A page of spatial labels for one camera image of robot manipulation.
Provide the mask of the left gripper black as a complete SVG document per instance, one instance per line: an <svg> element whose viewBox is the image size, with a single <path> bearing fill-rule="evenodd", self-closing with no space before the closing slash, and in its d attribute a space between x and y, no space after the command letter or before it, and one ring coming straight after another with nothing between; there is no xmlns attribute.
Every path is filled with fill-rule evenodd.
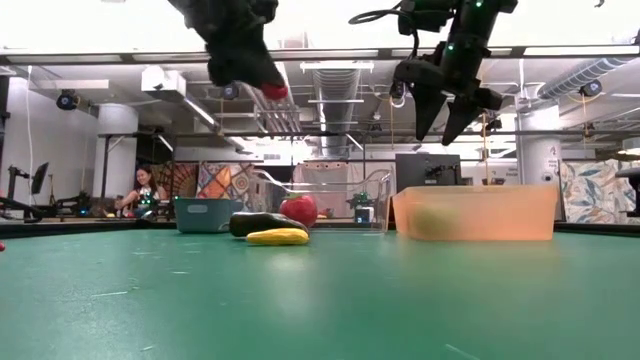
<svg viewBox="0 0 640 360"><path fill-rule="evenodd" d="M284 87L264 42L264 26L274 20L277 0L169 0L185 26L205 42L207 71L216 86L243 82L256 88Z"/></svg>

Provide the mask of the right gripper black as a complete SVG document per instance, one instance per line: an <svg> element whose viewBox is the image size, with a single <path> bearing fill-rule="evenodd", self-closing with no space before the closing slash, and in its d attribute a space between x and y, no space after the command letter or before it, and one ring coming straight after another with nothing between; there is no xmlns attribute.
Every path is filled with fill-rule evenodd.
<svg viewBox="0 0 640 360"><path fill-rule="evenodd" d="M416 139L422 141L440 113L447 95L449 116L441 144L450 145L485 109L499 109L503 97L481 86L477 74L482 61L491 56L488 40L500 13L512 13L517 0L406 0L398 21L402 34L419 30L437 33L450 23L447 39L430 55L413 50L394 72L398 81L411 84L416 112Z"/></svg>

